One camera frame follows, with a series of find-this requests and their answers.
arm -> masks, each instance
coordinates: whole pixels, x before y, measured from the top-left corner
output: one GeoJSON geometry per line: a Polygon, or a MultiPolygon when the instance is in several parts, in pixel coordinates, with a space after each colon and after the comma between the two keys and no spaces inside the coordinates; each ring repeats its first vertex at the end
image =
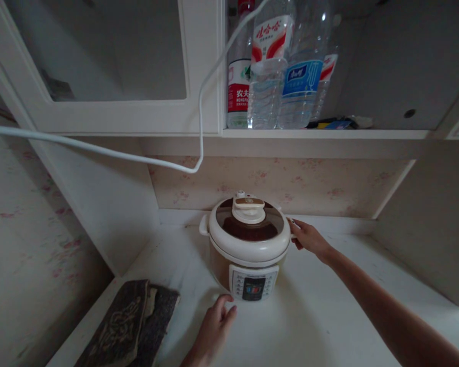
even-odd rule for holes
{"type": "Polygon", "coordinates": [[[182,361],[180,367],[208,367],[226,342],[231,325],[236,319],[236,306],[229,311],[224,304],[233,302],[231,295],[218,297],[214,305],[208,308],[202,321],[194,346],[182,361]]]}
{"type": "Polygon", "coordinates": [[[339,276],[403,367],[459,367],[456,347],[334,249],[313,226],[295,222],[301,227],[290,223],[297,248],[314,253],[339,276]]]}

dark patterned cloth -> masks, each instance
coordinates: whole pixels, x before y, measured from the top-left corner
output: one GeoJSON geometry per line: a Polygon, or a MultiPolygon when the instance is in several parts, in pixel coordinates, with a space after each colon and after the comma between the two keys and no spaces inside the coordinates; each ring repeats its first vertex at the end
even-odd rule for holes
{"type": "Polygon", "coordinates": [[[151,367],[155,364],[158,350],[167,334],[168,325],[177,307],[180,294],[160,285],[152,285],[157,289],[155,309],[146,319],[138,339],[138,356],[130,367],[151,367]]]}
{"type": "Polygon", "coordinates": [[[136,358],[148,284],[123,284],[75,367],[125,367],[136,358]]]}
{"type": "Polygon", "coordinates": [[[179,299],[148,280],[126,282],[75,367],[151,367],[179,299]]]}

cable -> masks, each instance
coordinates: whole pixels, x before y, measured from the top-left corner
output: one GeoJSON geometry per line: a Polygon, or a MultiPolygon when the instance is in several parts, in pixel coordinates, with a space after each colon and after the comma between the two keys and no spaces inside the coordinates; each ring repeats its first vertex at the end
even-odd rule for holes
{"type": "Polygon", "coordinates": [[[199,155],[199,160],[197,161],[196,165],[194,168],[188,168],[184,167],[181,165],[178,165],[176,163],[172,162],[167,162],[167,161],[162,161],[158,159],[153,159],[153,158],[147,158],[143,157],[140,155],[133,155],[133,154],[127,154],[127,153],[122,153],[118,152],[116,150],[111,150],[107,148],[103,148],[97,145],[89,144],[89,143],[84,143],[79,140],[71,139],[71,138],[66,138],[63,136],[58,136],[58,135],[53,135],[53,134],[46,134],[46,133],[40,133],[40,132],[34,132],[31,130],[25,130],[21,128],[13,128],[13,127],[2,127],[0,126],[0,135],[7,135],[7,136],[15,136],[19,138],[26,138],[26,139],[33,139],[33,140],[44,140],[44,141],[50,141],[54,143],[59,143],[59,144],[64,144],[64,145],[70,145],[76,148],[84,149],[84,150],[90,150],[96,153],[104,154],[111,156],[113,158],[119,158],[119,159],[124,159],[128,161],[133,161],[133,162],[140,162],[140,163],[147,163],[147,164],[152,164],[152,165],[157,165],[157,166],[162,166],[162,167],[168,167],[168,168],[173,168],[178,171],[186,172],[186,173],[196,173],[199,170],[200,165],[202,164],[202,160],[204,159],[204,144],[203,144],[203,139],[202,139],[202,91],[204,90],[204,87],[206,86],[207,82],[209,79],[212,77],[214,72],[217,70],[219,67],[219,64],[224,60],[224,57],[228,53],[231,45],[235,41],[237,35],[241,32],[244,26],[247,25],[248,22],[250,22],[253,18],[255,18],[263,9],[263,7],[269,2],[269,0],[263,0],[262,3],[254,10],[252,11],[248,16],[245,17],[245,19],[236,27],[235,31],[233,32],[232,36],[230,37],[228,43],[226,44],[226,47],[224,48],[223,52],[219,56],[218,60],[214,64],[214,66],[211,68],[209,71],[208,75],[202,82],[199,90],[199,146],[200,146],[200,155],[199,155]]]}
{"type": "Polygon", "coordinates": [[[9,120],[9,121],[11,121],[11,122],[17,123],[17,121],[15,121],[15,119],[14,119],[13,117],[9,116],[8,113],[5,114],[5,113],[3,113],[3,112],[0,112],[0,117],[3,117],[4,119],[9,120]]]}

backsplash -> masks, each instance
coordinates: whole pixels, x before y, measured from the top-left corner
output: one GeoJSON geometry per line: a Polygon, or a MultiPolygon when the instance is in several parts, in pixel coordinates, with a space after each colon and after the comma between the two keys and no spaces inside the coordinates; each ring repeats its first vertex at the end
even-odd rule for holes
{"type": "MultiPolygon", "coordinates": [[[[160,156],[193,167],[198,157],[160,156]]],[[[160,208],[211,209],[242,189],[287,214],[371,218],[408,161],[206,157],[196,174],[149,166],[160,208]]]]}

floral wallpaper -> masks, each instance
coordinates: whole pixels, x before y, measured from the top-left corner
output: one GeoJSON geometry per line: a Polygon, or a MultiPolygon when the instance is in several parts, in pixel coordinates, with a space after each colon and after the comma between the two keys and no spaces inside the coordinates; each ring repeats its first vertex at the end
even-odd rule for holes
{"type": "Polygon", "coordinates": [[[29,142],[0,137],[0,366],[46,365],[111,279],[29,142]]]}
{"type": "MultiPolygon", "coordinates": [[[[162,156],[193,167],[198,157],[162,156]]],[[[242,189],[284,213],[371,218],[406,167],[400,160],[206,157],[193,175],[150,166],[160,208],[211,209],[242,189]]]]}

